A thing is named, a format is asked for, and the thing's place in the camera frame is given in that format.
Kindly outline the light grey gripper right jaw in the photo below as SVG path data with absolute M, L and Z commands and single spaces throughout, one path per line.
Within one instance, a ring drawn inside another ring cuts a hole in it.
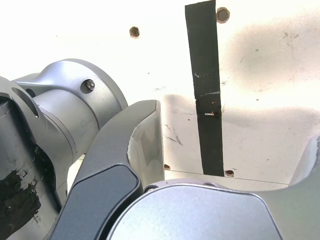
M 135 200 L 109 240 L 317 240 L 320 237 L 320 138 L 307 144 L 288 187 L 237 191 L 163 185 Z

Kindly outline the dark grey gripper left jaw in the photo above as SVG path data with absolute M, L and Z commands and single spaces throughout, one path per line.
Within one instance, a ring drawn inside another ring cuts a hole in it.
M 95 137 L 51 239 L 105 239 L 145 187 L 164 178 L 161 104 L 136 102 L 109 120 Z

